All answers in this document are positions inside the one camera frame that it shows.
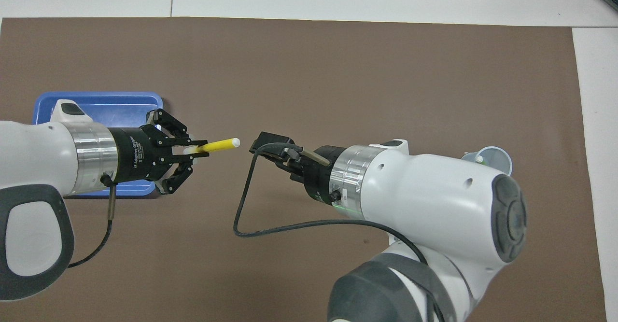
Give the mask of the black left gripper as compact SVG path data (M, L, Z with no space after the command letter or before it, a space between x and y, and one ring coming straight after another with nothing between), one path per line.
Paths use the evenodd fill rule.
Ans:
M172 155L171 146L201 145L201 140L191 139L187 126L164 109L148 111L146 126L111 127L109 131L118 157L114 182L157 181L157 190L162 195L175 193L193 173L195 160L209 156L209 153ZM177 164L174 172L164 178L174 164Z

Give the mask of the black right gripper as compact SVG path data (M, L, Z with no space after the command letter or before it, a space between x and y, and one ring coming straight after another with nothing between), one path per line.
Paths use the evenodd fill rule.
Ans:
M295 141L287 136L282 136L267 131L261 131L260 135L254 140L249 152L254 154L261 146L265 144L284 142L295 144ZM332 202L340 199L340 192L336 192L335 199L331 198L329 190L330 175L333 170L334 163L338 157L346 150L344 147L338 146L321 146L315 150L315 153L328 159L331 162L329 166L323 166L318 162L312 161L307 157L300 157L300 161L292 159L285 154L284 148L265 148L262 154L266 155L283 155L275 159L275 164L278 168L291 173L291 180L303 183L307 194L320 202Z

